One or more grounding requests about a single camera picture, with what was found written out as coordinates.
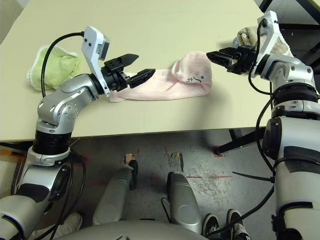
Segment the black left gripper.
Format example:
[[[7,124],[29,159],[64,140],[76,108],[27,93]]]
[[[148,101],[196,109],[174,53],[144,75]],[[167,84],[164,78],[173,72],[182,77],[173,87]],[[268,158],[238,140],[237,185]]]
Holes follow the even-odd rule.
[[[130,66],[138,57],[137,54],[127,53],[120,58],[104,62],[101,73],[110,91],[120,92],[126,89],[128,85],[130,88],[136,88],[154,75],[156,72],[154,68],[144,69],[131,77],[124,73],[124,68]]]

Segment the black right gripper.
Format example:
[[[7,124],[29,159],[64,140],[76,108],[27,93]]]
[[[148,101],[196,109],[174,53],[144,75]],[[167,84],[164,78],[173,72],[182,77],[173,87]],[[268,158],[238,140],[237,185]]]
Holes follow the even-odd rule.
[[[255,61],[256,47],[242,45],[238,48],[226,47],[219,51],[206,53],[207,58],[214,64],[223,66],[234,74],[248,73]]]

